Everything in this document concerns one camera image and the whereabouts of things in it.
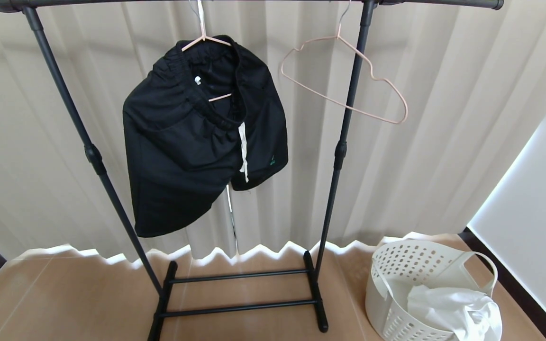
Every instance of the white drawstring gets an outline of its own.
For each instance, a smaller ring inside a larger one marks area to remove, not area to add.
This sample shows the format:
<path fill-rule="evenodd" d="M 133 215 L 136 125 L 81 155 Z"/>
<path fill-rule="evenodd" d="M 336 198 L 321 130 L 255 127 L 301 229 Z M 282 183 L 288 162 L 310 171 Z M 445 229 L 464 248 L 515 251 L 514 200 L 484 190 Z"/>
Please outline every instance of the white drawstring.
<path fill-rule="evenodd" d="M 247 140 L 246 140 L 246 124 L 242 122 L 239 126 L 239 137 L 241 138 L 241 158 L 243 159 L 243 164 L 241 165 L 240 172 L 243 172 L 246 176 L 247 183 Z"/>

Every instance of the brown tile floor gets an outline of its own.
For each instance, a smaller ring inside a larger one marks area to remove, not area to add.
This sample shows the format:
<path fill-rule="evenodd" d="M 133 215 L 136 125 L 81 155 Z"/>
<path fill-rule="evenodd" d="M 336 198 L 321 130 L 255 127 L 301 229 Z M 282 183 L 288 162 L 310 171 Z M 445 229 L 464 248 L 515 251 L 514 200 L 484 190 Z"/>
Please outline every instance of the brown tile floor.
<path fill-rule="evenodd" d="M 467 250 L 455 235 L 433 237 Z M 352 247 L 327 250 L 320 277 L 329 331 L 321 334 L 311 306 L 273 308 L 167 319 L 161 340 L 334 340 L 380 341 L 365 314 L 366 279 L 372 251 Z M 169 257 L 149 254 L 160 278 Z M 299 267 L 301 253 L 286 249 L 280 258 L 256 253 L 231 265 L 215 256 L 200 266 L 189 254 L 176 259 L 179 276 L 200 276 Z M 477 280 L 490 273 L 474 259 L 468 268 Z M 169 309 L 309 298 L 304 275 L 211 281 L 178 285 Z M 503 341 L 543 341 L 501 285 L 494 291 L 503 317 Z M 76 251 L 33 252 L 0 270 L 0 341 L 142 341 L 149 334 L 157 297 L 142 268 L 127 261 L 108 264 L 102 257 Z"/>

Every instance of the white cloth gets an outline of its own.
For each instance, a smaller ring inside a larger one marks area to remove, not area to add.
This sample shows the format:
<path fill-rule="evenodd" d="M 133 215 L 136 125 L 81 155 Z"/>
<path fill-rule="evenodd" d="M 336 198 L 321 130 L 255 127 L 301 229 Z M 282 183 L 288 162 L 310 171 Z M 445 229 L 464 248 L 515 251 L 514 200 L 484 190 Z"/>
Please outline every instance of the white cloth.
<path fill-rule="evenodd" d="M 241 159 L 243 164 L 241 165 L 240 172 L 243 172 L 247 182 L 247 139 L 246 139 L 246 123 L 242 122 L 239 126 L 239 137 L 241 139 Z"/>
<path fill-rule="evenodd" d="M 492 298 L 459 287 L 413 287 L 408 313 L 424 324 L 454 332 L 458 341 L 500 341 L 501 312 Z"/>

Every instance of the hanger bottom bar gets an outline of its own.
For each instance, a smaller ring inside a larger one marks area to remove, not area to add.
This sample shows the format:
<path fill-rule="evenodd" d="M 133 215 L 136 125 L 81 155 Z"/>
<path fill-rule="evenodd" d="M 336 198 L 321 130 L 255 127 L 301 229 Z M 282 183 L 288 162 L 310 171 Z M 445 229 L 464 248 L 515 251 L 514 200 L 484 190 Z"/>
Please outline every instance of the hanger bottom bar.
<path fill-rule="evenodd" d="M 279 308 L 284 306 L 299 306 L 299 305 L 313 305 L 316 313 L 317 324 L 321 332 L 328 331 L 328 320 L 326 318 L 326 312 L 323 308 L 323 300 L 321 299 L 321 293 L 319 291 L 319 285 L 315 277 L 315 268 L 313 267 L 313 261 L 311 259 L 309 251 L 305 251 L 303 255 L 303 261 L 305 262 L 305 269 L 292 269 L 292 270 L 280 270 L 280 271 L 267 271 L 267 272 L 251 272 L 247 274 L 234 274 L 224 276 L 207 276 L 207 277 L 193 277 L 193 278 L 174 278 L 178 265 L 175 261 L 171 261 L 167 274 L 164 279 L 164 293 L 165 296 L 160 298 L 157 305 L 156 312 L 153 316 L 153 324 L 151 324 L 151 330 L 149 333 L 149 341 L 159 341 L 161 335 L 161 327 L 163 326 L 163 320 L 169 317 L 180 316 L 193 316 L 204 315 L 214 313 L 228 313 L 232 311 L 245 311 L 256 310 L 266 308 Z M 191 283 L 197 281 L 213 281 L 213 280 L 228 280 L 235 278 L 251 278 L 251 277 L 268 277 L 278 275 L 290 275 L 290 274 L 306 274 L 309 281 L 309 288 L 311 291 L 311 299 L 308 300 L 292 300 L 282 302 L 270 302 L 266 304 L 251 304 L 251 305 L 236 305 L 236 306 L 224 306 L 217 308 L 205 308 L 185 311 L 167 311 L 167 305 L 172 295 L 172 289 L 174 284 L 178 283 Z"/>

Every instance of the clothes hanger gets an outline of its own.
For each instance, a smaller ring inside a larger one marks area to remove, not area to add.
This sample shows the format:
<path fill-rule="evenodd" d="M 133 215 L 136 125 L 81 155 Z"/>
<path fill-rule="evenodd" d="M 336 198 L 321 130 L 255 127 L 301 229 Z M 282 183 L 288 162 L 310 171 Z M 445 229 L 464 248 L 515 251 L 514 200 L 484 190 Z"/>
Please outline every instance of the clothes hanger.
<path fill-rule="evenodd" d="M 185 52 L 186 50 L 193 47 L 193 45 L 199 43 L 200 41 L 206 41 L 206 40 L 214 41 L 215 43 L 219 43 L 222 45 L 231 46 L 231 44 L 227 43 L 226 41 L 216 39 L 215 37 L 210 37 L 206 35 L 206 24 L 204 23 L 203 6 L 201 4 L 201 0 L 197 0 L 197 9 L 199 11 L 199 14 L 195 12 L 195 9 L 193 9 L 193 6 L 191 6 L 191 0 L 189 0 L 189 6 L 191 7 L 191 10 L 193 11 L 193 13 L 195 13 L 195 15 L 199 17 L 199 26 L 201 28 L 201 36 L 191 41 L 187 45 L 185 45 L 180 51 Z M 232 95 L 231 93 L 227 93 L 226 95 L 214 97 L 213 99 L 208 99 L 208 102 L 218 101 L 219 99 L 226 99 L 227 97 L 230 97 L 231 95 Z"/>
<path fill-rule="evenodd" d="M 372 118 L 375 118 L 375 119 L 379 119 L 381 121 L 385 121 L 385 122 L 388 122 L 388 123 L 393 123 L 393 125 L 399 125 L 400 123 L 403 123 L 404 121 L 406 121 L 406 119 L 408 118 L 408 104 L 406 103 L 406 100 L 404 99 L 404 97 L 401 95 L 401 93 L 399 92 L 399 90 L 397 90 L 397 88 L 393 85 L 392 82 L 390 82 L 388 79 L 386 78 L 376 78 L 374 77 L 373 75 L 373 65 L 372 65 L 372 62 L 368 59 L 368 57 L 366 57 L 362 52 L 359 52 L 357 50 L 357 48 L 355 48 L 353 45 L 351 45 L 348 41 L 346 41 L 343 37 L 340 36 L 340 26 L 341 26 L 341 22 L 343 21 L 343 17 L 345 16 L 345 14 L 347 13 L 347 11 L 349 11 L 349 6 L 351 6 L 351 0 L 349 0 L 349 4 L 347 5 L 347 8 L 345 9 L 345 11 L 343 12 L 343 14 L 340 16 L 340 20 L 338 21 L 338 31 L 336 32 L 336 36 L 327 36 L 327 37 L 318 37 L 318 38 L 315 38 L 315 39 L 310 39 L 308 41 L 305 41 L 301 46 L 300 48 L 293 48 L 292 50 L 290 50 L 290 52 L 288 52 L 288 54 L 286 54 L 286 56 L 283 58 L 282 60 L 282 65 L 281 65 L 281 72 L 282 72 L 282 75 L 284 75 L 284 77 L 288 78 L 289 80 L 291 80 L 292 82 L 295 82 L 297 85 L 305 88 L 306 90 L 309 90 L 311 91 L 312 93 L 318 95 L 319 97 L 323 97 L 325 99 L 327 99 L 328 101 L 331 101 L 332 103 L 336 103 L 342 107 L 345 107 L 345 108 L 348 108 L 350 110 L 353 110 L 355 112 L 358 112 L 360 114 L 364 114 L 366 116 L 370 116 Z M 387 84 L 389 84 L 391 86 L 391 88 L 393 88 L 393 91 L 395 91 L 395 93 L 397 94 L 397 96 L 399 96 L 399 99 L 401 99 L 402 103 L 403 103 L 403 109 L 404 109 L 404 112 L 403 112 L 403 118 L 400 120 L 400 121 L 392 121 L 390 119 L 386 119 L 386 118 L 383 118 L 383 117 L 380 117 L 380 116 L 376 116 L 376 115 L 373 115 L 373 114 L 369 114 L 365 111 L 362 111 L 362 110 L 359 110 L 357 108 L 354 108 L 354 107 L 351 107 L 351 106 L 348 106 L 346 104 L 343 104 L 343 103 L 340 103 L 338 101 L 336 101 L 335 99 L 330 99 L 330 97 L 327 97 L 325 95 L 322 95 L 321 93 L 311 89 L 310 87 L 308 86 L 305 86 L 305 84 L 301 84 L 300 82 L 298 82 L 297 80 L 295 80 L 294 78 L 286 75 L 286 73 L 283 71 L 283 65 L 284 63 L 286 63 L 286 59 L 288 59 L 288 56 L 290 56 L 290 54 L 292 54 L 292 52 L 296 51 L 296 52 L 300 52 L 303 50 L 303 48 L 305 48 L 305 45 L 309 44 L 309 43 L 313 43 L 315 41 L 322 41 L 322 40 L 330 40 L 330 39 L 335 39 L 335 40 L 340 40 L 342 41 L 342 43 L 344 43 L 345 45 L 347 45 L 348 47 L 351 48 L 351 50 L 353 50 L 358 56 L 360 56 L 360 58 L 362 58 L 362 60 L 365 60 L 368 65 L 370 65 L 370 78 L 372 78 L 372 80 L 374 81 L 383 81 L 383 82 L 386 82 Z"/>

